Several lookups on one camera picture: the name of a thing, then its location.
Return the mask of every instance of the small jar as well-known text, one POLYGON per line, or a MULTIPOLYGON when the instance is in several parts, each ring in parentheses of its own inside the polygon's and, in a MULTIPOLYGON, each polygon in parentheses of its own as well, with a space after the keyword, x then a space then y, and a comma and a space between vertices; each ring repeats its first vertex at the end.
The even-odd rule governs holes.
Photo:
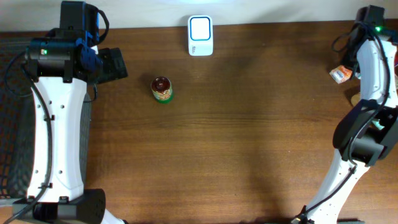
POLYGON ((169 103, 173 99, 172 83, 166 77, 157 77, 150 84, 155 99, 159 103, 169 103))

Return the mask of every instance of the white plug-in device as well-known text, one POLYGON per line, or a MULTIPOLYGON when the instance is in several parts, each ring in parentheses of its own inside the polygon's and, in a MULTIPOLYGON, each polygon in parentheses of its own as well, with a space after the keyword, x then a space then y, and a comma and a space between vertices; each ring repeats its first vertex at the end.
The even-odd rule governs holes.
POLYGON ((213 53, 213 21, 210 16, 189 17, 188 51, 192 56, 207 56, 213 53))

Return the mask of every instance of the wooden table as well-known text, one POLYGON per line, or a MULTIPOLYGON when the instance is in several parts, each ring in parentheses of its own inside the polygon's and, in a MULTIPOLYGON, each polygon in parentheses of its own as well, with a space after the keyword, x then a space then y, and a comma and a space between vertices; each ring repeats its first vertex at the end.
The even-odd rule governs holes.
MULTIPOLYGON (((113 29, 129 77, 99 86, 86 188, 130 223, 284 220, 309 203, 359 85, 337 85, 333 39, 352 22, 214 27, 214 54, 191 57, 186 27, 113 29), (157 103, 149 84, 171 79, 157 103)), ((398 29, 398 21, 389 21, 398 29)), ((398 220, 398 147, 359 181, 340 218, 398 220)), ((11 209, 1 209, 5 220, 11 209)))

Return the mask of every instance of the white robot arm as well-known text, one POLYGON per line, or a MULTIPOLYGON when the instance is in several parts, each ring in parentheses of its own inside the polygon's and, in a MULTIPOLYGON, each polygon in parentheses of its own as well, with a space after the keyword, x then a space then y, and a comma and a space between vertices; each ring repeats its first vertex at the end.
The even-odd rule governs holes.
POLYGON ((106 209, 102 189, 84 189, 80 170, 81 114, 88 85, 127 77, 119 49, 93 49, 109 22, 85 2, 63 1, 60 28, 34 38, 21 69, 35 104, 34 167, 27 197, 13 203, 15 219, 29 223, 125 224, 106 209), (106 24, 98 32, 98 16, 106 24))
POLYGON ((396 36, 392 30, 381 32, 382 27, 376 28, 376 24, 382 26, 383 14, 384 9, 376 6, 358 12, 342 63, 360 68, 361 101, 335 131, 333 162, 320 190, 291 223, 337 223, 357 181, 397 142, 396 36), (382 124, 381 130, 369 127, 374 119, 382 124))

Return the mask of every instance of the black mesh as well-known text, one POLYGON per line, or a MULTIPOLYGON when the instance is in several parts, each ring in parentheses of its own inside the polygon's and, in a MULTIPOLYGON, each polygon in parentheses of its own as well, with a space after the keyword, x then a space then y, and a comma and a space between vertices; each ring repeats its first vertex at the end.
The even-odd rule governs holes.
MULTIPOLYGON (((20 98, 5 89, 3 78, 9 61, 25 50, 30 39, 0 39, 0 200, 26 196, 34 163, 35 108, 33 96, 20 98)), ((31 92, 29 82, 15 62, 8 84, 17 93, 31 92)), ((84 103, 80 123, 80 170, 86 179, 91 104, 84 103)))

